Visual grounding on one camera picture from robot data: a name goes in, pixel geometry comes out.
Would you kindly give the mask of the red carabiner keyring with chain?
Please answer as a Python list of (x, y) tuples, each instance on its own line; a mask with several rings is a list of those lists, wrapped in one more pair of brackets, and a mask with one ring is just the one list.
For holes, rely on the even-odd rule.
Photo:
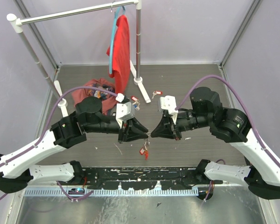
[(148, 132), (147, 133), (147, 138), (145, 139), (145, 142), (144, 142), (144, 156), (145, 156), (145, 160), (147, 161), (148, 160), (148, 156), (149, 156), (149, 147), (150, 147), (150, 135), (151, 133)]

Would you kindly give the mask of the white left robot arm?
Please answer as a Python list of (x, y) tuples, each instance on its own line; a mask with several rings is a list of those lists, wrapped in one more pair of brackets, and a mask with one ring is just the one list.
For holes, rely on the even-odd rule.
[(48, 166), (38, 162), (86, 141), (87, 133), (116, 134), (119, 143), (148, 138), (148, 130), (134, 116), (134, 106), (127, 100), (117, 104), (112, 116), (102, 113), (101, 100), (85, 98), (72, 114), (53, 124), (40, 138), (13, 153), (0, 154), (0, 190), (10, 194), (30, 184), (56, 181), (81, 184), (85, 174), (80, 162)]

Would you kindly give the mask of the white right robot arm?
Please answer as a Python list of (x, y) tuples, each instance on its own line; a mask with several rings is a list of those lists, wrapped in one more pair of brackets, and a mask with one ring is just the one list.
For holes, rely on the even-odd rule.
[(159, 99), (162, 118), (151, 132), (152, 138), (180, 140), (182, 132), (208, 127), (217, 139), (237, 149), (248, 166), (231, 166), (201, 160), (194, 178), (201, 184), (226, 181), (247, 187), (256, 196), (280, 199), (280, 158), (256, 138), (247, 115), (241, 110), (223, 107), (219, 94), (207, 87), (190, 94), (192, 109), (176, 109), (173, 96)]

